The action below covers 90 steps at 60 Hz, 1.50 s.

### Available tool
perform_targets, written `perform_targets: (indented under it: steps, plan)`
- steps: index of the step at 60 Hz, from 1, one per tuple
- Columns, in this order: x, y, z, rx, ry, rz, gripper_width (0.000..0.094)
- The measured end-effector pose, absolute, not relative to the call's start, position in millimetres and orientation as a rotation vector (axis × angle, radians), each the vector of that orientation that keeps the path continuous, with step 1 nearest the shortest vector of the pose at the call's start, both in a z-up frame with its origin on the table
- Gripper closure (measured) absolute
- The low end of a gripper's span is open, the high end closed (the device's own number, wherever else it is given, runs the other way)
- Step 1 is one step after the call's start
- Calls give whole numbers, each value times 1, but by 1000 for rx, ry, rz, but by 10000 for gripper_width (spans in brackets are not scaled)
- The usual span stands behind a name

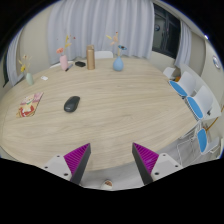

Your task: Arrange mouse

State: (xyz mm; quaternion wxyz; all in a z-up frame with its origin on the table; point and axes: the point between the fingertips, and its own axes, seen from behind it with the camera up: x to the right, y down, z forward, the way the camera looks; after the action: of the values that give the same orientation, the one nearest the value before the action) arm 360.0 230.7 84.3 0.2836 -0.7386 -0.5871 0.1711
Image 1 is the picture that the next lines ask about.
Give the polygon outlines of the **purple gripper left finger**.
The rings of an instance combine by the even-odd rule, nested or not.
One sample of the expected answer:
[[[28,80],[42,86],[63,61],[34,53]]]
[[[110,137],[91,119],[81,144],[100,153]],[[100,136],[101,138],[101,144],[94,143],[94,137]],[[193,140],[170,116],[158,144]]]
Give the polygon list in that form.
[[[91,154],[90,144],[87,143],[64,156],[71,171],[71,182],[79,185]]]

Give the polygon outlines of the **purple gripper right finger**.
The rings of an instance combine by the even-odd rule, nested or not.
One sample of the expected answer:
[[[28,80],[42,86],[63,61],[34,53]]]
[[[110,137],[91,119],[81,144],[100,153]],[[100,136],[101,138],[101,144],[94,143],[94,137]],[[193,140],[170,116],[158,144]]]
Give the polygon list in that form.
[[[158,160],[159,155],[137,143],[132,144],[132,154],[135,159],[135,163],[137,165],[143,184],[148,185],[152,183],[153,179],[151,177],[151,173]]]

